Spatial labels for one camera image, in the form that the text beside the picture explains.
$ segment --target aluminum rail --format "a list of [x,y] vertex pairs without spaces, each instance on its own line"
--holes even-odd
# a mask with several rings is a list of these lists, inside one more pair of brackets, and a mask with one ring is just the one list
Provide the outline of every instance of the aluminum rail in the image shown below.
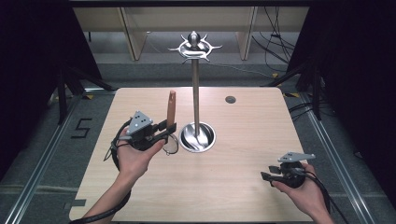
[[[306,93],[300,93],[303,103],[309,103],[309,98]],[[335,149],[330,136],[327,134],[326,129],[324,128],[322,122],[317,120],[314,113],[312,111],[307,112],[308,117],[311,120],[315,131],[318,134],[320,142],[323,144],[326,153],[329,157],[332,166],[334,167],[335,172],[340,179],[340,182],[346,191],[346,195],[348,196],[355,212],[361,221],[361,223],[377,223],[375,220],[374,215],[370,212],[369,207],[367,206],[366,201],[364,201],[363,197],[361,196],[360,191],[356,187],[355,183],[353,182],[351,176],[349,175],[347,168],[345,167],[341,157],[338,155],[337,150]]]
[[26,185],[24,186],[21,195],[19,196],[18,200],[14,203],[10,211],[7,215],[6,224],[17,224],[21,222],[21,219],[26,212],[26,209],[32,201],[33,196],[35,195],[35,190],[41,180],[41,177],[46,172],[48,165],[50,164],[50,160],[52,159],[56,148],[61,141],[61,138],[64,134],[64,130],[70,122],[71,115],[73,111],[77,107],[79,101],[81,100],[81,96],[76,96],[72,99],[69,104],[68,111],[64,122],[58,125],[54,134],[52,135],[49,144],[47,145],[46,149],[44,150],[43,154],[41,155],[40,160],[38,161],[37,166],[35,167],[32,175],[30,176],[29,180],[27,181]]

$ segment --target metal rod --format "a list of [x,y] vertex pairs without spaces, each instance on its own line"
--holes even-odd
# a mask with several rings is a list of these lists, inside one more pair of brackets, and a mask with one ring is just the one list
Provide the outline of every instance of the metal rod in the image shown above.
[[[309,97],[306,93],[301,92],[303,103],[310,102]],[[364,201],[364,198],[361,196],[360,191],[352,180],[352,177],[349,175],[347,168],[344,165],[344,162],[341,160],[340,155],[337,152],[334,144],[330,136],[327,134],[325,127],[321,120],[317,120],[315,114],[312,111],[308,112],[309,119],[311,120],[312,125],[315,128],[315,131],[318,134],[318,137],[323,144],[327,155],[329,156],[329,160],[332,163],[334,171],[336,172],[341,185],[343,186],[346,195],[348,196],[353,208],[355,209],[356,215],[358,216],[361,223],[377,223],[376,218],[371,213],[368,204]]]
[[57,146],[59,145],[62,136],[64,134],[67,125],[70,122],[71,116],[75,111],[81,97],[76,96],[73,97],[70,106],[68,107],[69,113],[64,118],[64,121],[61,124],[58,124],[53,136],[51,137],[49,144],[47,145],[46,149],[44,150],[43,154],[41,155],[40,161],[38,162],[37,166],[33,170],[32,175],[30,176],[29,180],[27,181],[26,185],[24,186],[21,195],[19,196],[18,200],[9,210],[7,215],[7,224],[18,224],[21,222],[23,215],[26,212],[26,209],[32,201],[33,196],[35,194],[35,190],[46,172],[50,160],[52,159],[54,153],[56,152]]
[[199,128],[199,61],[198,59],[191,59],[192,67],[192,93],[194,98],[194,127],[195,127],[195,137],[198,137]]

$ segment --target round metal base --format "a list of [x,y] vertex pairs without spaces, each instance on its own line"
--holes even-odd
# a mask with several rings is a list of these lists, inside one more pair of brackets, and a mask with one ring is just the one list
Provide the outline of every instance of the round metal base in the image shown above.
[[200,122],[200,134],[196,136],[194,126],[194,122],[187,124],[180,131],[179,143],[189,152],[208,151],[215,144],[215,130],[210,125]]

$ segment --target metal stand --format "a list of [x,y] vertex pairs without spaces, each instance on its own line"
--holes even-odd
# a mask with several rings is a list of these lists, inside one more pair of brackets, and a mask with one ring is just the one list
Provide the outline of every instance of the metal stand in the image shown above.
[[191,60],[192,70],[192,95],[194,101],[194,123],[187,124],[180,132],[180,144],[190,152],[203,152],[209,150],[215,143],[216,134],[213,128],[203,122],[200,122],[199,117],[199,60],[207,59],[212,49],[220,47],[213,47],[205,41],[206,36],[201,37],[192,31],[188,39],[183,38],[183,43],[176,50],[186,60]]

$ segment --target floor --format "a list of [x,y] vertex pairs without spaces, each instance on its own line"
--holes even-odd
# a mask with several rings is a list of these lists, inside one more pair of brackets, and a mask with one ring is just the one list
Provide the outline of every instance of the floor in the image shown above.
[[[136,62],[131,60],[122,33],[92,33],[90,47],[103,80],[113,86],[190,86],[188,63],[182,64],[184,60],[180,55],[168,50],[178,47],[182,42],[180,35],[188,34],[148,33],[141,58]],[[270,38],[271,34],[257,33],[254,36],[267,46],[268,42],[263,37]],[[284,34],[283,38],[294,44],[298,34]],[[200,61],[204,86],[264,86],[274,76],[282,76],[287,68],[286,63],[265,53],[254,41],[248,60],[242,61],[234,33],[212,32],[208,33],[206,40],[213,46],[222,45],[222,48],[215,49],[209,55],[210,63]],[[268,46],[274,53],[287,59],[288,53],[280,46]],[[297,79],[298,76],[279,86],[285,93],[288,108],[310,101],[310,92],[295,90]],[[0,183],[0,221],[6,222],[9,217],[17,219],[14,223],[68,221],[68,212],[106,119],[107,111],[103,108],[110,107],[114,96],[114,92],[100,91],[89,82],[84,83],[84,86],[90,90],[87,96],[77,99],[68,94],[70,115],[63,125],[57,125],[59,107],[56,96],[49,102],[49,109],[36,127],[31,143],[14,161]],[[290,112],[304,152],[317,155],[310,163],[317,168],[318,176],[349,223],[394,223],[395,209],[365,166],[364,160],[353,154],[354,145],[336,114],[325,104],[325,96],[322,100],[322,121],[315,118],[310,107]],[[89,137],[82,137],[78,130],[84,125],[90,127]],[[336,223],[343,223],[336,211],[332,212],[332,216]]]

